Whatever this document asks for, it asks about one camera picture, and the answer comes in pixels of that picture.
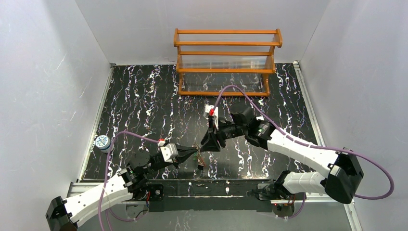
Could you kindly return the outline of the metal keyring with red handle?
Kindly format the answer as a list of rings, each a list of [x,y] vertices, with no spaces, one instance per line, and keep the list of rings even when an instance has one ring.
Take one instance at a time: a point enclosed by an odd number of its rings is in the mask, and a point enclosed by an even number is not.
[[[206,167],[206,163],[201,154],[200,146],[197,144],[197,142],[195,142],[192,146],[197,150],[197,152],[193,155],[193,159],[197,162],[198,170],[202,171]]]

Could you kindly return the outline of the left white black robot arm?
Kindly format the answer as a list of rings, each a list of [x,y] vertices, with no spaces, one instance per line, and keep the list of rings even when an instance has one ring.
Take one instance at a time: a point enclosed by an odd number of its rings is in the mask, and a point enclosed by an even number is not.
[[[166,143],[159,152],[151,155],[147,164],[138,165],[132,159],[128,165],[106,182],[63,199],[58,196],[51,200],[45,218],[51,231],[76,231],[93,216],[112,206],[128,200],[160,201],[164,188],[159,184],[148,184],[148,175],[168,166],[179,167],[198,152],[195,147]]]

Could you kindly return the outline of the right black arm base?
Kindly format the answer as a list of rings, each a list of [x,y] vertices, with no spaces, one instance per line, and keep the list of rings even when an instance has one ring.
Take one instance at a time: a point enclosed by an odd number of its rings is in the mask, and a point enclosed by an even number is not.
[[[270,201],[272,212],[276,217],[288,220],[296,217],[306,203],[305,193],[292,194],[282,185],[275,183],[259,183],[255,189],[247,192],[259,201]]]

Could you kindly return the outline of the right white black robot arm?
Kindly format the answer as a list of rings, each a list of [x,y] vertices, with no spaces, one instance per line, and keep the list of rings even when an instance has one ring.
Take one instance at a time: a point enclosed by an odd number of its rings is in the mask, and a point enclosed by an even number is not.
[[[331,199],[349,204],[364,173],[356,156],[347,150],[324,150],[279,128],[264,117],[254,115],[251,107],[231,113],[232,121],[219,118],[212,105],[204,108],[208,130],[201,141],[202,152],[220,152],[226,140],[243,136],[248,143],[283,154],[312,168],[312,172],[283,171],[276,180],[257,186],[250,193],[258,200],[286,199],[298,193],[326,194]]]

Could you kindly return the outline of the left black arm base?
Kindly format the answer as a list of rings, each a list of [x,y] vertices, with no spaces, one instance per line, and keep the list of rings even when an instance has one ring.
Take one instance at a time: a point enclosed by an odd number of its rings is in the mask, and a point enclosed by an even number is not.
[[[146,184],[133,193],[136,201],[156,202],[164,198],[164,186],[162,184]]]

